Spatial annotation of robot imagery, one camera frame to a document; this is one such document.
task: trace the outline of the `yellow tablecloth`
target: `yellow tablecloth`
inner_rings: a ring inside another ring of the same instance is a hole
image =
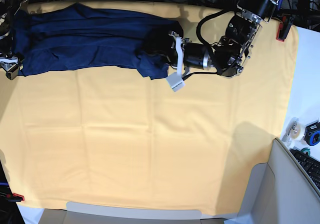
[[[28,9],[41,13],[70,4]],[[217,12],[168,3],[83,4],[177,19],[195,42],[197,23]],[[232,16],[207,22],[203,36],[218,41]],[[286,115],[298,33],[293,27],[279,42],[277,29],[277,21],[263,23],[239,77],[195,75],[177,93],[164,79],[150,81],[117,67],[15,81],[2,73],[0,159],[12,191],[25,196],[22,205],[36,208],[65,209],[73,201],[237,212],[252,167],[268,160]]]

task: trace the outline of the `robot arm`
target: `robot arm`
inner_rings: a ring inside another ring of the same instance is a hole
[[[171,88],[178,91],[184,87],[184,81],[193,74],[217,74],[227,78],[240,75],[245,61],[250,59],[252,42],[261,27],[261,22],[270,20],[278,2],[279,0],[239,0],[237,7],[241,13],[232,17],[226,27],[225,35],[214,45],[209,44],[202,37],[201,27],[206,21],[229,10],[222,10],[201,20],[197,26],[196,35],[202,44],[192,43],[187,38],[181,40],[183,64],[178,62],[181,60],[178,52],[168,55],[169,65],[177,68],[177,72],[167,78]],[[202,70],[215,68],[216,72],[188,73],[190,67]],[[180,75],[181,68],[186,70],[182,75]]]
[[[6,71],[6,76],[10,80],[16,78],[18,71],[23,68],[23,57],[12,52],[11,25],[21,3],[26,1],[0,0],[0,66]],[[168,65],[177,69],[177,72],[167,78],[174,91],[183,87],[184,81],[196,73],[234,77],[243,71],[245,60],[250,58],[252,42],[261,22],[265,21],[266,17],[272,17],[278,2],[279,0],[239,0],[237,7],[241,13],[234,15],[226,28],[225,35],[214,45],[202,37],[201,27],[206,21],[228,10],[211,14],[199,22],[196,34],[202,44],[192,43],[188,38],[179,37],[171,32],[167,38],[161,37],[161,40],[157,41],[161,43],[160,49],[149,50],[148,53],[165,56]],[[189,73],[190,67],[202,70],[215,68],[216,72]]]
[[[0,0],[0,65],[10,80],[16,78],[19,69],[23,67],[23,57],[12,53],[11,25],[13,16],[26,1],[28,0]]]

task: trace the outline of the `navy blue cloth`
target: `navy blue cloth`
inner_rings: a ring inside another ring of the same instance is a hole
[[[177,21],[134,11],[81,4],[44,14],[19,10],[13,22],[13,51],[25,57],[19,72],[23,76],[118,66],[134,68],[143,77],[165,78],[168,65],[163,58],[142,50],[157,30],[183,36]]]

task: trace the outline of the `blue tape roll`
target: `blue tape roll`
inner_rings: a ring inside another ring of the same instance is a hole
[[[309,145],[310,146],[314,146],[314,145],[317,145],[319,142],[320,142],[320,137],[318,138],[318,141],[314,143],[314,137],[316,134],[319,134],[320,135],[320,131],[316,131],[312,134],[312,136],[310,137],[309,139]]]

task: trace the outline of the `wrinkled fabric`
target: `wrinkled fabric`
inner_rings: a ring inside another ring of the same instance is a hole
[[[51,12],[73,1],[35,3]],[[185,37],[219,10],[184,4],[83,1],[178,19]],[[208,21],[214,43],[233,12]],[[252,168],[268,161],[281,135],[299,36],[263,24],[243,73],[194,75],[179,92],[134,69],[48,72],[14,81],[0,75],[0,159],[26,207],[66,209],[68,202],[156,210],[240,210]]]
[[[25,57],[19,72],[23,76],[118,66],[136,69],[143,77],[165,78],[168,65],[160,55],[147,55],[142,46],[150,33],[170,30],[183,36],[174,20],[78,3],[44,14],[20,10],[14,18],[13,51]]]

